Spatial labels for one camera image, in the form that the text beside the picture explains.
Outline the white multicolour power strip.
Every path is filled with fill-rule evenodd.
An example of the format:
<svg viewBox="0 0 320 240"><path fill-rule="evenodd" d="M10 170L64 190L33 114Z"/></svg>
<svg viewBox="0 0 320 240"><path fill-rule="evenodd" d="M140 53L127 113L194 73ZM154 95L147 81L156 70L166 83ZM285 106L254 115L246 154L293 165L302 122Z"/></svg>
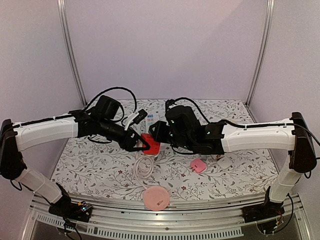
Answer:
<svg viewBox="0 0 320 240"><path fill-rule="evenodd" d="M159 120L159 113L157 111L149 113L145 118L145 132L149 133L150 126L155 124Z"/></svg>

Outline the white cube adapter red print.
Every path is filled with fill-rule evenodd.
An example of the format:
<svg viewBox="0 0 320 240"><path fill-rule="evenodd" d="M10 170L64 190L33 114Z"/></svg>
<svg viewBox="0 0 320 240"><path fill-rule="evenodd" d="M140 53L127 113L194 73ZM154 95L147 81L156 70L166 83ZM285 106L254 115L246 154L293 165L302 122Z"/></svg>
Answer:
<svg viewBox="0 0 320 240"><path fill-rule="evenodd" d="M221 155L221 154L211 154L210 157L211 157L212 160L218 161L218 160L220 160L221 158L223 158L224 155Z"/></svg>

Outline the red cube socket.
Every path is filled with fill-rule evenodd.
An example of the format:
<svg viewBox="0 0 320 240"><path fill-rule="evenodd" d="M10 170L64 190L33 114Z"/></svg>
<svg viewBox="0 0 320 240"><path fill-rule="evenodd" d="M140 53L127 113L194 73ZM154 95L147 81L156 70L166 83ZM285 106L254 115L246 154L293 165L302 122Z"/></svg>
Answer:
<svg viewBox="0 0 320 240"><path fill-rule="evenodd" d="M150 148L148 150L143 150L145 155L158 155L161 148L161 143L153 139L153 137L148 133L142 133L141 137L149 144Z"/></svg>

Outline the pink plug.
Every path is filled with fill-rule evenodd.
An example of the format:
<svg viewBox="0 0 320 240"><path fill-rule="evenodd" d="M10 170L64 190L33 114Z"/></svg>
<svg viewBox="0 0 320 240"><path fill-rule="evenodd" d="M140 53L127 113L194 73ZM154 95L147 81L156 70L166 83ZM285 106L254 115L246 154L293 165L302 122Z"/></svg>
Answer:
<svg viewBox="0 0 320 240"><path fill-rule="evenodd" d="M191 170L196 172L197 174L202 173L207 168L206 163L202 161L200 158L194 159L189 166Z"/></svg>

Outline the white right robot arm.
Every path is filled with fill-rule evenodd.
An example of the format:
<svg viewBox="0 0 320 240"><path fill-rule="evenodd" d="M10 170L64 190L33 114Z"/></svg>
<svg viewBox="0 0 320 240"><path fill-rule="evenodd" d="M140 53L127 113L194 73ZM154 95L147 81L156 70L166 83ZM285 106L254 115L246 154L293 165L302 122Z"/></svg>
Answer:
<svg viewBox="0 0 320 240"><path fill-rule="evenodd" d="M202 125L189 106L178 105L166 109L165 119L149 126L148 132L153 139L193 154L223 155L257 149L288 152L285 165L268 190L266 201L258 208L262 218L274 214L301 176L317 165L313 145L316 138L299 112L274 122L236 124L222 119Z"/></svg>

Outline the round pink socket base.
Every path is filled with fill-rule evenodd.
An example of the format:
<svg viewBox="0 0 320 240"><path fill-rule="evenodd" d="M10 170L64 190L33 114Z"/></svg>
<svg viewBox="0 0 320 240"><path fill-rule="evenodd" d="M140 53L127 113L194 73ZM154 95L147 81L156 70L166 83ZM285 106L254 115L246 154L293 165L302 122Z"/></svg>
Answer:
<svg viewBox="0 0 320 240"><path fill-rule="evenodd" d="M143 203L151 211L162 211L170 203L170 195L162 186L151 186L143 194Z"/></svg>

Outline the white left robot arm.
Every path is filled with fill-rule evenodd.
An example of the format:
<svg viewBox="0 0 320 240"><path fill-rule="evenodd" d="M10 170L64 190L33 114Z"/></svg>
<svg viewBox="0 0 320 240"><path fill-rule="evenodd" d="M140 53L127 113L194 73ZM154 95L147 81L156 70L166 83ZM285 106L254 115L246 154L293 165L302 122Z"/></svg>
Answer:
<svg viewBox="0 0 320 240"><path fill-rule="evenodd" d="M122 109L119 101L102 95L89 109L72 110L63 115L30 122L13 123L10 119L4 120L0 132L1 176L28 187L49 203L55 204L55 209L63 217L70 217L75 210L67 194L58 184L29 167L24 161L23 152L51 142L94 135L116 142L127 152L149 150L150 145L131 127L147 113L140 110L131 114L129 122L122 126L115 119L117 111Z"/></svg>

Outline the white plug adapter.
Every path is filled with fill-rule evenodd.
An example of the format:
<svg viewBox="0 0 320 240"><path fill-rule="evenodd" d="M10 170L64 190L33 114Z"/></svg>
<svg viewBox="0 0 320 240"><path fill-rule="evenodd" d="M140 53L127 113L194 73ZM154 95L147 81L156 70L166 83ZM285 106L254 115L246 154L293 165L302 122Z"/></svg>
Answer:
<svg viewBox="0 0 320 240"><path fill-rule="evenodd" d="M219 158L217 160L216 164L221 169L228 169L233 164L233 161L229 157L224 156L224 157Z"/></svg>

